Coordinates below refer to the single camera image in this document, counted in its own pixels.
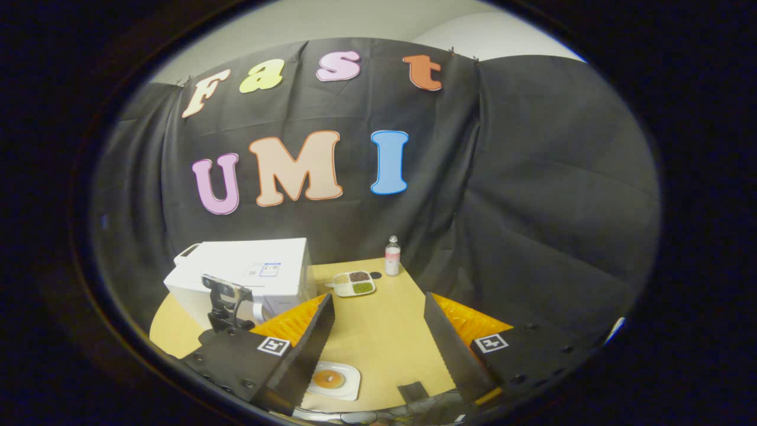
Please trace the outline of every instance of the white plate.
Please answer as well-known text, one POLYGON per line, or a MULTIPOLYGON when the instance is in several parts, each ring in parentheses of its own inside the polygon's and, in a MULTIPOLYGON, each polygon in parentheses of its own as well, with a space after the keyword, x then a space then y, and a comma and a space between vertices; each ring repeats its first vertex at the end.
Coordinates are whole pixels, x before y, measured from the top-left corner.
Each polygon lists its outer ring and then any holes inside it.
POLYGON ((320 387, 310 378, 310 385, 307 387, 307 391, 311 393, 317 393, 318 395, 328 396, 335 399, 343 399, 345 401, 354 401, 357 399, 357 391, 360 389, 360 372, 357 368, 347 365, 338 364, 336 362, 318 361, 316 370, 313 372, 313 376, 321 370, 334 370, 344 375, 344 384, 336 389, 326 389, 320 387))

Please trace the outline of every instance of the black cable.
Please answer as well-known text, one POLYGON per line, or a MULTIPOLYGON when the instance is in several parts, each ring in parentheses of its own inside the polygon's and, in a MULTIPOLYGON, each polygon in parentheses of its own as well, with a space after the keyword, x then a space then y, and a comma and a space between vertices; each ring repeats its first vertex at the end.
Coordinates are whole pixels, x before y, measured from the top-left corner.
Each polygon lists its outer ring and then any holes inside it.
POLYGON ((433 413, 433 411, 434 411, 434 408, 436 408, 436 405, 437 405, 437 404, 438 404, 439 402, 441 402, 441 401, 442 401, 443 399, 444 399, 444 394, 443 394, 443 393, 440 393, 440 394, 438 395, 438 398, 437 398, 437 399, 436 399, 436 400, 434 401, 434 403, 433 403, 433 404, 431 404, 431 407, 429 407, 429 408, 428 408, 428 410, 426 410, 426 411, 425 411, 425 413, 424 413, 424 414, 425 414, 425 417, 424 417, 424 419, 427 419, 427 418, 428 418, 428 417, 429 417, 430 415, 433 415, 433 414, 435 414, 435 413, 433 413))
POLYGON ((232 314, 232 329, 239 327, 239 325, 236 323, 236 313, 239 310, 239 306, 241 305, 241 303, 242 303, 243 300, 244 300, 244 298, 242 298, 240 296, 239 300, 237 300, 236 305, 234 305, 234 313, 232 314))
POLYGON ((410 426, 413 426, 416 423, 416 413, 410 408, 410 404, 405 404, 405 408, 410 412, 410 426))

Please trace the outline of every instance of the label on box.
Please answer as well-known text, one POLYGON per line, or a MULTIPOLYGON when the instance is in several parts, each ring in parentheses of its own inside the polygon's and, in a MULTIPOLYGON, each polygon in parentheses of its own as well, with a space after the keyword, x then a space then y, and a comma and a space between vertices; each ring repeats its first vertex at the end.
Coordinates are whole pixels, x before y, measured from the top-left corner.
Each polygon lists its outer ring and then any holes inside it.
POLYGON ((250 268, 245 272, 246 277, 256 277, 260 270, 263 269, 262 263, 256 263, 255 265, 250 266, 250 268))
POLYGON ((279 274, 279 269, 281 269, 281 266, 281 263, 266 263, 265 265, 263 265, 263 270, 260 271, 260 276, 275 277, 279 274))

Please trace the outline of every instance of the donut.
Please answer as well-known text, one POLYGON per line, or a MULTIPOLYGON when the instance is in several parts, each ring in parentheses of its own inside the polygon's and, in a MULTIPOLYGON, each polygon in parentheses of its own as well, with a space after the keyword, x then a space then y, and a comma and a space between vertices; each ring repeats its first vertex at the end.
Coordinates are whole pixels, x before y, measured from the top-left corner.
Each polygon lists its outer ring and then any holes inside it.
POLYGON ((313 381, 320 387, 336 389, 344 384, 344 375, 334 370, 321 370, 313 376, 313 381))

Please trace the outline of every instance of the white wall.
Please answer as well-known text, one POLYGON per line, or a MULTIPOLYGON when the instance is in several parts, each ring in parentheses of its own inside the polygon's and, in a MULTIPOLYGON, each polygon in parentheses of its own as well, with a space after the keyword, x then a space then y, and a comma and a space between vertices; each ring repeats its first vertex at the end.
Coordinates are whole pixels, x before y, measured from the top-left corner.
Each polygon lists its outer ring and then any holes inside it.
POLYGON ((234 58, 308 39, 410 41, 456 17, 499 10, 477 0, 279 0, 198 40, 159 70, 153 81, 176 83, 234 58))
POLYGON ((416 42, 486 60, 512 55, 580 59, 530 24, 478 0, 279 0, 199 39, 153 81, 175 84, 218 64, 309 39, 372 37, 416 42))
POLYGON ((507 13, 470 14, 450 20, 411 40, 481 61, 503 56, 549 55, 584 61, 557 40, 507 13))

